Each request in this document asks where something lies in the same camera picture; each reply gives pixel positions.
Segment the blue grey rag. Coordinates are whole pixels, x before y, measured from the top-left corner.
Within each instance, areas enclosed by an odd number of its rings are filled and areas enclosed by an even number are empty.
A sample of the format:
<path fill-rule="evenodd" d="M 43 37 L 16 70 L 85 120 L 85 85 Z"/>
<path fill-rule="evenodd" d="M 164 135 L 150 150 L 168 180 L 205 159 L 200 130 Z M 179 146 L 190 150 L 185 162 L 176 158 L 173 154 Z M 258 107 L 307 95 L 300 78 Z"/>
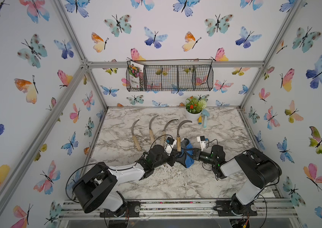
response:
<path fill-rule="evenodd" d="M 176 162 L 180 163 L 185 168 L 189 168 L 194 164 L 193 160 L 193 146 L 189 139 L 184 138 L 181 142 L 182 152 L 176 159 Z"/>

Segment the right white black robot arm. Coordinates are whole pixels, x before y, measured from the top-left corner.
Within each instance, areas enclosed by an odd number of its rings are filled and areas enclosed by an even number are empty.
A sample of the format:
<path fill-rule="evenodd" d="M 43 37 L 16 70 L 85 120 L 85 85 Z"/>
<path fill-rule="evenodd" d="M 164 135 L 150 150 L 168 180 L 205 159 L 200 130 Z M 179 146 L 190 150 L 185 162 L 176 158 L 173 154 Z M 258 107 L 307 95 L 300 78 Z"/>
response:
<path fill-rule="evenodd" d="M 235 173 L 243 173 L 246 182 L 229 200 L 223 201 L 217 209 L 226 214 L 242 216 L 249 214 L 255 199 L 266 187 L 279 181 L 282 174 L 280 166 L 257 148 L 245 150 L 241 154 L 226 161 L 226 153 L 222 146 L 213 145 L 210 153 L 201 149 L 189 149 L 193 160 L 211 165 L 211 171 L 217 180 L 225 179 Z"/>

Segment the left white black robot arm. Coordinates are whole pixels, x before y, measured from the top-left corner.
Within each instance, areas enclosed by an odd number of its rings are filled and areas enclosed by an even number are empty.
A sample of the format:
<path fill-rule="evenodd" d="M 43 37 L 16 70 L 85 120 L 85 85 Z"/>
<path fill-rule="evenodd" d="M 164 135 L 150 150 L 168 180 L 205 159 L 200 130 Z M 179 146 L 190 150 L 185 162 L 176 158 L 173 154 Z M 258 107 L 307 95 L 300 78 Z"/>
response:
<path fill-rule="evenodd" d="M 119 191 L 113 191 L 116 185 L 148 178 L 154 170 L 164 164 L 173 166 L 176 162 L 185 164 L 184 151 L 171 150 L 168 154 L 164 147 L 155 145 L 133 164 L 108 166 L 104 162 L 96 163 L 72 187 L 85 214 L 103 209 L 104 214 L 113 213 L 121 217 L 128 211 L 128 202 Z"/>

